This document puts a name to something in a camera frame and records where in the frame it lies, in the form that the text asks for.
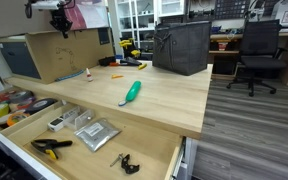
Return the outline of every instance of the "plastic bag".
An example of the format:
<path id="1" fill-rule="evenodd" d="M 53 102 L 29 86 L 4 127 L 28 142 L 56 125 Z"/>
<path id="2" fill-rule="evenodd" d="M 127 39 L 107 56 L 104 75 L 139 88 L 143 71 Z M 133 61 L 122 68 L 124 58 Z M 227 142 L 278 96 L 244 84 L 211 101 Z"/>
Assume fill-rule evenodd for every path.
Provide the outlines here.
<path id="1" fill-rule="evenodd" d="M 74 134 L 80 138 L 91 151 L 95 152 L 120 132 L 121 130 L 115 128 L 106 119 L 102 118 L 82 127 L 78 131 L 75 131 Z"/>

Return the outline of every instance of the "chair armrest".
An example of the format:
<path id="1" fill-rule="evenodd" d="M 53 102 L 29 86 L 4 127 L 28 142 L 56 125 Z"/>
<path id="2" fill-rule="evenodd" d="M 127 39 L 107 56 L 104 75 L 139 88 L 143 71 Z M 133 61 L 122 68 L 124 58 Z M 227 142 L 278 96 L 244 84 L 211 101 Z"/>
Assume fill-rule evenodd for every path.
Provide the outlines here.
<path id="1" fill-rule="evenodd" d="M 285 48 L 278 48 L 277 49 L 277 51 L 276 51 L 276 54 L 275 54 L 275 56 L 274 56 L 274 58 L 276 58 L 276 59 L 278 59 L 278 58 L 280 58 L 280 56 L 282 55 L 282 53 L 283 52 L 288 52 L 288 50 L 287 49 L 285 49 Z"/>

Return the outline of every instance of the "wooden tabletop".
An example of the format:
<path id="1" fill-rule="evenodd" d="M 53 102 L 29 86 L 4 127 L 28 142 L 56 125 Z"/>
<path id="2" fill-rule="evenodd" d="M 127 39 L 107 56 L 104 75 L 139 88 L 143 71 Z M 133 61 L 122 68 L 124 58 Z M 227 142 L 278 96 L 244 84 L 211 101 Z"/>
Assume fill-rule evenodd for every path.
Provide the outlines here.
<path id="1" fill-rule="evenodd" d="M 67 100 L 96 111 L 108 111 L 150 126 L 199 139 L 212 65 L 207 70 L 183 76 L 152 67 L 94 67 L 90 69 L 94 80 L 88 82 L 86 74 L 51 84 L 41 84 L 16 77 L 6 82 L 24 89 L 38 91 Z M 112 79 L 113 74 L 123 75 Z M 134 81 L 142 86 L 136 99 L 119 107 Z"/>

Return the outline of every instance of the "black office chair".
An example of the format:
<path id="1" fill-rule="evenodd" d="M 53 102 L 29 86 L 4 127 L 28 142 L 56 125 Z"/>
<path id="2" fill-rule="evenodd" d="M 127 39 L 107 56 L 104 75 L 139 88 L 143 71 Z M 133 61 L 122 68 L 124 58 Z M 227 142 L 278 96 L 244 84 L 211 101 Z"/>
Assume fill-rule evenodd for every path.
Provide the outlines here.
<path id="1" fill-rule="evenodd" d="M 285 51 L 283 48 L 278 48 L 279 30 L 279 20 L 246 23 L 239 57 L 240 62 L 245 65 L 245 70 L 250 73 L 247 77 L 237 76 L 227 85 L 228 89 L 232 84 L 247 83 L 251 89 L 249 93 L 251 97 L 254 96 L 254 84 L 270 88 L 271 94 L 276 93 L 276 88 L 263 83 L 260 79 L 255 79 L 255 73 L 280 70 L 286 66 L 285 62 L 278 59 Z"/>

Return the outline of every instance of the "white cabinet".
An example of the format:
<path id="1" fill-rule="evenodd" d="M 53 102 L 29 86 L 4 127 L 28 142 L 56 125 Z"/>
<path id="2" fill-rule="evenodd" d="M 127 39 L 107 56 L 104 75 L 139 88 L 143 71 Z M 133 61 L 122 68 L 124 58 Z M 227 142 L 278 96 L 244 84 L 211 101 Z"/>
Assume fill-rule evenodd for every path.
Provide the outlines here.
<path id="1" fill-rule="evenodd" d="M 175 16 L 184 14 L 184 0 L 159 0 L 158 16 Z"/>
<path id="2" fill-rule="evenodd" d="M 120 53 L 118 42 L 121 37 L 133 38 L 137 48 L 142 49 L 142 55 L 152 54 L 157 3 L 153 0 L 113 0 L 108 3 L 109 7 L 115 8 L 113 11 L 110 9 L 110 13 L 111 20 L 118 25 L 116 28 L 112 23 L 114 36 L 119 36 L 114 37 L 117 54 Z"/>

